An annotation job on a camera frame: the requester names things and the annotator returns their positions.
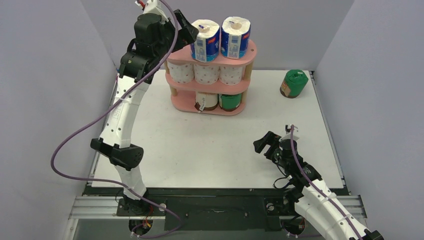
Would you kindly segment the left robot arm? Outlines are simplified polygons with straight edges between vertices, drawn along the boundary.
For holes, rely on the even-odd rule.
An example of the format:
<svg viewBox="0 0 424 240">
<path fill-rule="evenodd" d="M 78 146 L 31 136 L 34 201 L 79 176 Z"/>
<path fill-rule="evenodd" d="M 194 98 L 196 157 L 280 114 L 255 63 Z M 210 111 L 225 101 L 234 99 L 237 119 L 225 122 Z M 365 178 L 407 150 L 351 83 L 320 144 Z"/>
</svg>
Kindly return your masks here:
<svg viewBox="0 0 424 240">
<path fill-rule="evenodd" d="M 145 214 L 149 201 L 144 196 L 147 187 L 143 183 L 139 164 L 143 158 L 142 147 L 131 143 L 132 129 L 142 98 L 153 81 L 153 76 L 142 80 L 167 52 L 176 52 L 195 42 L 199 31 L 190 24 L 183 13 L 174 10 L 180 30 L 160 13 L 144 12 L 134 24 L 135 38 L 121 57 L 118 71 L 114 109 L 108 115 L 106 126 L 90 147 L 107 157 L 114 165 L 120 180 L 126 185 L 123 205 L 136 215 Z"/>
</svg>

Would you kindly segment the brown green roll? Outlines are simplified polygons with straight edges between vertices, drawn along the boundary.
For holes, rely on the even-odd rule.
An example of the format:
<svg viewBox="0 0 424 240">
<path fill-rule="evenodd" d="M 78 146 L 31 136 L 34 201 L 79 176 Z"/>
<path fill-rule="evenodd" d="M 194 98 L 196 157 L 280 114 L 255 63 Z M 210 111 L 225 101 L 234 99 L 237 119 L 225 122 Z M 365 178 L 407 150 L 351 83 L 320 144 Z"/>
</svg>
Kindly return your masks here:
<svg viewBox="0 0 424 240">
<path fill-rule="evenodd" d="M 235 109 L 237 109 L 241 104 L 241 100 L 242 100 L 241 93 L 235 94 L 235 95 L 230 95 L 230 94 L 218 95 L 219 106 L 222 110 L 226 112 L 232 112 Z"/>
</svg>

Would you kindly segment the white dotted roll shelf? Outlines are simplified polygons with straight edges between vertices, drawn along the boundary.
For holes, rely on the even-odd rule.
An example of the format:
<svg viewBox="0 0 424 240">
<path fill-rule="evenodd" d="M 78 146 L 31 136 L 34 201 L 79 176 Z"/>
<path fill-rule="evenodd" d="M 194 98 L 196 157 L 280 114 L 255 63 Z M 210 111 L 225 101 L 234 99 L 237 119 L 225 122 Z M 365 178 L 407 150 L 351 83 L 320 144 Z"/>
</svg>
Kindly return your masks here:
<svg viewBox="0 0 424 240">
<path fill-rule="evenodd" d="M 218 80 L 228 86 L 234 86 L 241 82 L 244 74 L 244 67 L 221 66 Z"/>
</svg>

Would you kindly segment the pink three-tier shelf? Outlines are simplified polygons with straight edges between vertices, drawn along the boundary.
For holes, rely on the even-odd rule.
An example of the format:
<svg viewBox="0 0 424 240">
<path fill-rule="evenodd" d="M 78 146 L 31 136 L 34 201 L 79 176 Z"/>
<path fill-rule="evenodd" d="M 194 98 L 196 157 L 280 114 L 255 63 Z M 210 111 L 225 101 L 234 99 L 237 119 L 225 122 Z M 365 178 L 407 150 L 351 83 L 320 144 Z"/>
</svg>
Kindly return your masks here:
<svg viewBox="0 0 424 240">
<path fill-rule="evenodd" d="M 190 46 L 185 46 L 183 49 L 178 50 L 170 54 L 167 58 L 164 67 L 165 67 L 165 77 L 166 81 L 170 87 L 171 91 L 171 102 L 172 105 L 179 111 L 182 112 L 191 112 L 191 113 L 200 113 L 200 114 L 211 114 L 211 115 L 221 115 L 221 116 L 235 116 L 241 113 L 246 106 L 246 97 L 249 85 L 251 83 L 251 75 L 253 70 L 254 60 L 257 55 L 257 46 L 253 40 L 249 40 L 247 53 L 244 57 L 240 59 L 231 59 L 222 56 L 221 54 L 211 62 L 200 62 L 196 61 L 191 57 L 191 48 Z M 241 68 L 241 81 L 235 85 L 226 85 L 220 80 L 212 84 L 201 84 L 196 82 L 195 79 L 187 83 L 178 83 L 173 80 L 171 76 L 171 65 L 176 65 L 178 67 L 184 67 L 185 65 L 200 65 L 201 67 L 233 67 Z M 222 109 L 220 106 L 217 106 L 215 109 L 208 110 L 198 110 L 195 108 L 195 98 L 196 93 L 209 93 L 209 94 L 224 94 L 224 95 L 237 95 L 241 94 L 240 104 L 234 110 Z"/>
</svg>

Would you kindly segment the white dotted roll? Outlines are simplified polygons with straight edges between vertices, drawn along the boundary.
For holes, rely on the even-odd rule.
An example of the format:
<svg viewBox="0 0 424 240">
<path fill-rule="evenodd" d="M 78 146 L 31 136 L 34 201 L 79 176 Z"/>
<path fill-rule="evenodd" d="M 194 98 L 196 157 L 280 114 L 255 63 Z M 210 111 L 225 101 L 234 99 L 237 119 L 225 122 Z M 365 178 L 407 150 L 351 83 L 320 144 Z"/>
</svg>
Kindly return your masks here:
<svg viewBox="0 0 424 240">
<path fill-rule="evenodd" d="M 219 66 L 194 64 L 193 70 L 195 81 L 202 85 L 212 85 L 220 76 Z"/>
<path fill-rule="evenodd" d="M 186 84 L 191 82 L 194 76 L 194 66 L 190 63 L 171 63 L 167 62 L 169 74 L 172 80 L 179 84 Z"/>
</svg>

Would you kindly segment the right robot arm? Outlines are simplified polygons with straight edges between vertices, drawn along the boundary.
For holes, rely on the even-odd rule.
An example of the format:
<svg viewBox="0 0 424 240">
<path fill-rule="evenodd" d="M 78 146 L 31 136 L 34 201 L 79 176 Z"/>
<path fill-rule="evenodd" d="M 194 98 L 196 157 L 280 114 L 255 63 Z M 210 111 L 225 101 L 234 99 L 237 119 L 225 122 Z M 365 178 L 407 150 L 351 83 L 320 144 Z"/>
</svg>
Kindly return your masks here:
<svg viewBox="0 0 424 240">
<path fill-rule="evenodd" d="M 326 240 L 382 240 L 377 230 L 371 231 L 357 220 L 337 195 L 330 190 L 322 176 L 298 153 L 294 133 L 280 136 L 272 131 L 253 142 L 260 154 L 265 146 L 266 159 L 282 167 L 292 188 L 285 191 L 282 207 L 309 222 Z"/>
</svg>

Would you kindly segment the blue white roll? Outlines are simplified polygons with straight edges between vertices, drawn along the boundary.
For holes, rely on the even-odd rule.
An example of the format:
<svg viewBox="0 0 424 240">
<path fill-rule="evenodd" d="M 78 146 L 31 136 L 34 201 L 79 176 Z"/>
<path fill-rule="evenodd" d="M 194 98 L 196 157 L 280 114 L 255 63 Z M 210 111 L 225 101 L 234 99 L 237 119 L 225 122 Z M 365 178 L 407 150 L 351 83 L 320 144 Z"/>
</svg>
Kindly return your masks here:
<svg viewBox="0 0 424 240">
<path fill-rule="evenodd" d="M 198 19 L 192 25 L 199 33 L 190 45 L 191 57 L 203 63 L 214 61 L 220 53 L 220 25 L 209 19 Z"/>
<path fill-rule="evenodd" d="M 229 59 L 241 59 L 247 52 L 251 22 L 243 17 L 229 16 L 221 24 L 221 54 Z"/>
</svg>

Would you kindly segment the beige brown roll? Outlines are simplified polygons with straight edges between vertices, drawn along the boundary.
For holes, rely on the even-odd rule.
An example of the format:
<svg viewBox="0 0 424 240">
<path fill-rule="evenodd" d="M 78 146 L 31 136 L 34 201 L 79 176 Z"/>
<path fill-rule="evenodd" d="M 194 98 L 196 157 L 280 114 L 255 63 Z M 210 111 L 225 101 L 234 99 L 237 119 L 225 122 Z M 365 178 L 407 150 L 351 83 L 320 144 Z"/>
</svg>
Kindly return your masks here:
<svg viewBox="0 0 424 240">
<path fill-rule="evenodd" d="M 217 108 L 219 104 L 219 95 L 217 93 L 209 92 L 195 92 L 195 105 L 194 107 L 200 111 L 212 111 Z"/>
</svg>

